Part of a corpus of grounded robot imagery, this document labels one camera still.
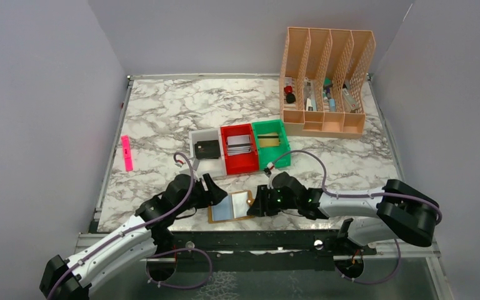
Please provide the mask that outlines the white plastic bin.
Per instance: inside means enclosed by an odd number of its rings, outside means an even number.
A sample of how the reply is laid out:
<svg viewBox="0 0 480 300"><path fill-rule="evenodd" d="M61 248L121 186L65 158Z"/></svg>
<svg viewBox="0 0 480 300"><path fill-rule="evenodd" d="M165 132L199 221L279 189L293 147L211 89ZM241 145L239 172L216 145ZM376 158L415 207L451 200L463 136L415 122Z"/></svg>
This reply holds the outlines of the white plastic bin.
<svg viewBox="0 0 480 300"><path fill-rule="evenodd" d="M226 175L226 168L223 158L223 143L221 141L221 134L219 128L211 129L202 129L189 132L189 146L190 146L190 156L193 159L195 157L195 148L194 145L198 141L208 141L208 140L218 140L220 145L221 157L218 159L198 159L200 164L197 168L199 174L209 173L212 177L222 177Z"/></svg>

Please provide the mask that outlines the red plastic bin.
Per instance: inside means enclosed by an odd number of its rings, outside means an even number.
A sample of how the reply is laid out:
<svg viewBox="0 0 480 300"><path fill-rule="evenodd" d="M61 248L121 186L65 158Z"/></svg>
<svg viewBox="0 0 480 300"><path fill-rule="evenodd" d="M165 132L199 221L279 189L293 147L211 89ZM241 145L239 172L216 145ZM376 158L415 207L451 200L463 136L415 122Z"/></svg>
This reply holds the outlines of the red plastic bin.
<svg viewBox="0 0 480 300"><path fill-rule="evenodd" d="M242 173L251 173L259 170L258 150L254 138L252 126L249 123L238 124L232 126L220 127L223 158L227 175L236 175ZM230 154L229 143L230 138L238 136L248 136L247 141L244 138L244 144L248 144L250 150L241 154Z"/></svg>

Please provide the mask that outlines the green plastic bin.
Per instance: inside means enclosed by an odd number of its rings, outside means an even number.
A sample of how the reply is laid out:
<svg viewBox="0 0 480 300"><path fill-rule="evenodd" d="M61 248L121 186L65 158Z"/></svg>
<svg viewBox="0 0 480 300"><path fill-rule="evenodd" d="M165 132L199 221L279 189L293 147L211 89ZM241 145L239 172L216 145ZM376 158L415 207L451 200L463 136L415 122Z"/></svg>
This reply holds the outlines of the green plastic bin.
<svg viewBox="0 0 480 300"><path fill-rule="evenodd" d="M254 138L257 147L257 154L259 160L259 170L262 171L268 163L273 162L280 155L291 150L288 137L284 128L284 123L280 119L269 121L258 121L251 124L254 133ZM258 134L278 133L280 137L279 147L265 147L260 148L257 142Z"/></svg>

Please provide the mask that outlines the black card with chip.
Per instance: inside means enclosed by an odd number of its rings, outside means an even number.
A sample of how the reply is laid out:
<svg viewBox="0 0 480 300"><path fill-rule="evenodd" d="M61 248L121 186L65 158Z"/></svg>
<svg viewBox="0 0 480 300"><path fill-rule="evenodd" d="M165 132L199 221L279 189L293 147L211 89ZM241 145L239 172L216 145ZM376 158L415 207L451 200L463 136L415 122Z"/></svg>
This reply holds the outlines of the black card with chip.
<svg viewBox="0 0 480 300"><path fill-rule="evenodd" d="M220 151L218 140L198 141L194 148L197 153L215 153Z"/></svg>

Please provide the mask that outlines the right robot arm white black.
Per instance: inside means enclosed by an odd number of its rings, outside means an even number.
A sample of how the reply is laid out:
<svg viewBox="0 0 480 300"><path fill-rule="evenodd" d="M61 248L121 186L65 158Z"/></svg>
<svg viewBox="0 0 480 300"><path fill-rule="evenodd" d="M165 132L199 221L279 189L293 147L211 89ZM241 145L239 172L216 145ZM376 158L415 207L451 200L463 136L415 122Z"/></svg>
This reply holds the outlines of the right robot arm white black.
<svg viewBox="0 0 480 300"><path fill-rule="evenodd" d="M287 209L295 209L310 220L345 216L342 237L356 247L401 239L426 248L431 246L435 227L442 220L435 200L398 179L389 179L380 188L337 192L305 187L287 172L257 187L247 215L275 216Z"/></svg>

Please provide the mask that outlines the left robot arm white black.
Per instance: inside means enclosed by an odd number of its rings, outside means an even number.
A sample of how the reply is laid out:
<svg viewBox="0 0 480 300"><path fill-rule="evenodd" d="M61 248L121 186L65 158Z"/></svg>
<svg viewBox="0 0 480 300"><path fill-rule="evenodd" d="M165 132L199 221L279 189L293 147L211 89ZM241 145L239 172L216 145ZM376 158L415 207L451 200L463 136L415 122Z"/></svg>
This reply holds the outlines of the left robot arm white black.
<svg viewBox="0 0 480 300"><path fill-rule="evenodd" d="M175 256L180 250L169 226L185 211L219 204L227 196L209 174L202 179L177 175L165 191L144 201L133 216L99 242L67 259L51 258L40 291L46 299L89 299L95 288L131 262Z"/></svg>

